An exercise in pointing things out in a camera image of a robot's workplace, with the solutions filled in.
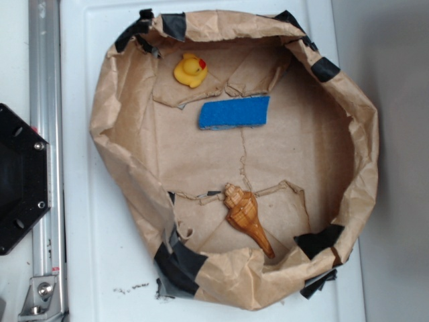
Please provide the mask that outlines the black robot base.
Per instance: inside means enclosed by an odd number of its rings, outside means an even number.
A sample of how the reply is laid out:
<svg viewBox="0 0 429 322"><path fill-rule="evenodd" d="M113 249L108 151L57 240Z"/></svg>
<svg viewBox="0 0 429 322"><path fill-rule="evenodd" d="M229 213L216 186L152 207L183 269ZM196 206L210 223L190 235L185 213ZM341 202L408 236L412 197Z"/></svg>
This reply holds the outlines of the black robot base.
<svg viewBox="0 0 429 322"><path fill-rule="evenodd" d="M1 255L5 256L50 209L49 143L1 104Z"/></svg>

